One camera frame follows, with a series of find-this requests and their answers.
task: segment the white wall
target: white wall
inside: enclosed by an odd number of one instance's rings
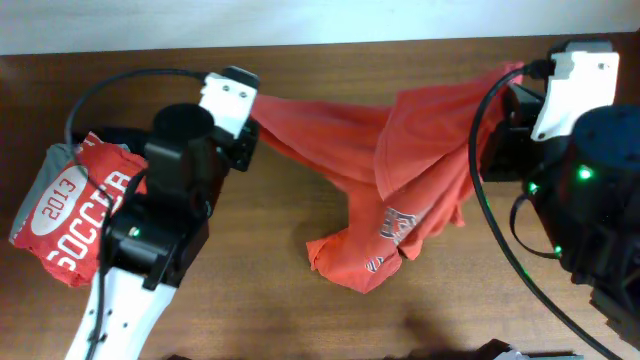
[[[0,0],[0,54],[638,28],[640,0]]]

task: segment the red fabric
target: red fabric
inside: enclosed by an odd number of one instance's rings
[[[122,204],[129,179],[146,167],[145,160],[90,133],[79,145],[78,158],[89,176]],[[146,192],[144,182],[138,192]],[[100,226],[107,200],[69,162],[31,210],[15,246],[29,249],[56,279],[70,285],[91,283],[98,267]]]
[[[262,139],[349,198],[349,227],[307,243],[311,269],[366,293],[398,270],[398,249],[413,260],[425,237],[448,223],[464,225],[460,206],[473,190],[467,160],[473,115],[515,66],[464,84],[402,91],[390,107],[258,97],[252,115]],[[485,114],[479,150],[502,120],[499,103]]]

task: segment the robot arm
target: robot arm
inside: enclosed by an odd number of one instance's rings
[[[125,199],[103,239],[111,261],[94,359],[138,359],[209,237],[207,219],[229,169],[249,166],[258,139],[258,126],[249,119],[258,82],[238,68],[209,74],[199,105],[171,105],[154,119],[145,146],[148,193]],[[133,179],[130,187],[137,187]],[[89,353],[99,282],[97,273],[67,360]]]
[[[610,44],[573,42],[562,50],[550,56],[555,68],[546,99],[512,87],[507,120],[492,134],[481,172],[487,181],[523,182],[572,281],[592,285],[594,306],[625,340],[637,340],[640,109],[611,106],[618,55]],[[231,68],[205,81],[199,106],[172,105],[156,116],[145,147],[148,194],[125,199],[109,223],[95,359],[138,357],[208,238],[207,217],[229,169],[248,168],[257,142],[258,126],[248,116],[258,80]],[[96,274],[67,360],[87,354],[98,284]]]
[[[546,98],[513,87],[482,172],[522,181],[572,282],[592,286],[591,304],[640,348],[640,107],[612,105],[610,43],[560,50],[550,56]]]

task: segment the wooden table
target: wooden table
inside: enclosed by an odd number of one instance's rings
[[[61,140],[64,116],[91,84],[123,70],[177,66],[246,67],[261,91],[298,99],[389,103],[399,89],[463,81],[506,60],[543,56],[560,38],[432,40],[327,46],[155,50],[0,57],[0,180],[3,234],[37,172],[44,150]],[[617,35],[623,49],[618,100],[638,99],[637,35]],[[85,126],[147,127],[172,102],[195,101],[188,80],[131,81],[98,96]],[[487,186],[507,228],[517,184]],[[211,220],[211,236],[173,303],[153,329],[142,359],[357,359],[400,356],[417,347],[475,348],[492,338],[526,351],[575,350],[599,358],[518,279],[501,254],[476,200],[466,227],[428,239],[416,261],[367,295],[309,270],[305,241],[347,224],[345,196],[320,175],[260,145],[249,173],[233,173]],[[531,208],[521,237],[549,249]],[[514,246],[531,276],[593,336],[625,359],[620,341],[589,304],[590,289],[569,282],[558,263]],[[63,358],[88,288],[51,278],[25,251],[0,242],[0,353],[7,359]]]

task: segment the black wire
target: black wire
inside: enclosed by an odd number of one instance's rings
[[[140,185],[145,176],[147,176],[147,169],[142,169],[132,177],[131,180],[129,180],[127,188],[124,190],[124,195],[122,196],[123,202],[131,200],[133,195],[136,193],[136,189],[138,189],[138,185]]]
[[[69,116],[67,117],[67,122],[64,127],[64,139],[67,145],[67,151],[69,151],[74,164],[79,166],[79,171],[87,179],[87,182],[91,184],[91,186],[96,188],[100,192],[100,194],[107,199],[107,202],[109,204],[107,206],[107,212],[105,213],[105,216],[104,216],[104,221],[102,222],[102,227],[100,228],[100,247],[98,250],[98,262],[99,262],[98,309],[96,311],[95,327],[91,333],[91,337],[89,338],[89,340],[91,341],[91,344],[89,345],[89,350],[87,351],[87,356],[85,357],[86,360],[91,360],[93,358],[93,355],[96,352],[96,348],[98,347],[98,342],[100,341],[100,332],[102,330],[102,319],[104,316],[104,283],[105,283],[105,276],[107,274],[107,271],[109,270],[107,259],[106,259],[106,250],[105,250],[106,241],[104,240],[105,240],[106,229],[109,227],[109,221],[111,219],[111,211],[113,210],[113,200],[111,199],[111,196],[109,196],[109,194],[107,194],[106,191],[101,189],[100,186],[89,176],[89,173],[87,172],[87,170],[84,167],[82,167],[82,163],[80,163],[80,160],[78,159],[78,156],[73,148],[73,138],[71,133],[73,129],[73,121],[75,120],[76,114],[78,113],[82,105],[84,105],[84,103],[92,95],[95,95],[97,92],[102,90],[107,85],[112,84],[118,80],[138,77],[138,76],[148,76],[148,75],[176,75],[176,76],[186,76],[186,77],[195,78],[200,82],[204,83],[204,78],[207,76],[207,74],[208,73],[193,72],[193,71],[181,70],[181,69],[142,69],[142,70],[134,70],[131,72],[115,75],[113,77],[110,77],[94,85],[87,92],[85,92],[80,97],[80,99],[76,102],[76,104],[73,106],[73,108],[71,109],[71,112],[69,113]]]
[[[473,181],[473,187],[476,192],[476,196],[478,197],[478,201],[480,203],[480,207],[482,208],[482,212],[484,213],[485,218],[487,219],[487,223],[493,232],[496,240],[498,241],[498,245],[502,249],[504,256],[509,261],[509,264],[516,271],[520,279],[527,285],[529,290],[540,300],[544,306],[549,309],[560,321],[562,321],[569,329],[571,329],[576,335],[578,335],[582,340],[584,340],[589,346],[594,348],[600,354],[602,354],[607,359],[611,360],[622,360],[620,357],[615,355],[611,350],[607,349],[604,345],[602,345],[598,340],[594,339],[591,335],[587,334],[578,324],[576,324],[573,320],[571,320],[560,308],[556,306],[556,304],[549,299],[538,286],[531,280],[529,275],[526,273],[525,269],[520,265],[518,259],[515,257],[509,245],[507,244],[502,231],[500,231],[500,226],[496,222],[496,219],[489,208],[489,203],[487,201],[487,197],[482,188],[482,181],[480,179],[480,173],[478,172],[478,159],[477,159],[477,142],[478,142],[478,131],[480,130],[480,123],[482,122],[482,117],[489,106],[491,100],[496,96],[498,90],[500,90],[503,86],[505,86],[509,81],[514,79],[517,76],[524,75],[529,73],[532,69],[531,64],[526,65],[525,67],[515,69],[507,73],[503,76],[498,82],[496,82],[489,92],[485,95],[478,106],[478,110],[473,118],[473,124],[471,126],[471,132],[469,133],[469,172],[471,174],[471,180]]]
[[[516,239],[518,244],[520,244],[520,246],[522,246],[525,250],[532,253],[533,255],[536,255],[545,259],[558,260],[559,257],[556,253],[548,253],[548,252],[546,253],[546,252],[534,250],[528,247],[527,245],[525,245],[522,241],[520,241],[520,238],[516,234],[516,215],[518,214],[518,209],[520,209],[520,206],[522,206],[522,204],[528,199],[529,197],[527,196],[527,194],[521,194],[520,196],[518,196],[516,201],[513,202],[513,206],[511,207],[511,214],[509,215],[509,227],[511,228],[511,235],[513,235],[513,237]]]

